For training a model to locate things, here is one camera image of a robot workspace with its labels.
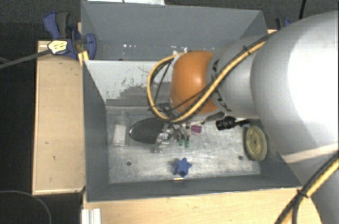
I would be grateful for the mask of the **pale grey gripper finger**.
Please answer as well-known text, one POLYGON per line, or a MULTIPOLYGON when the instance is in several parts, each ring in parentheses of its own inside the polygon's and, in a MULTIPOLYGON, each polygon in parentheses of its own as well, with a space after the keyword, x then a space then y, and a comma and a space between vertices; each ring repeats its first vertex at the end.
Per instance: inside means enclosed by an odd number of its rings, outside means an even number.
POLYGON ((167 132, 159 133, 157 136, 158 144, 169 144, 170 142, 170 134, 167 132))
POLYGON ((153 149, 151 150, 151 152, 152 152, 152 153, 155 153, 155 154, 162 153, 161 145, 162 145, 162 141, 161 141, 161 140, 157 140, 157 141, 155 142, 154 147, 153 147, 153 149))

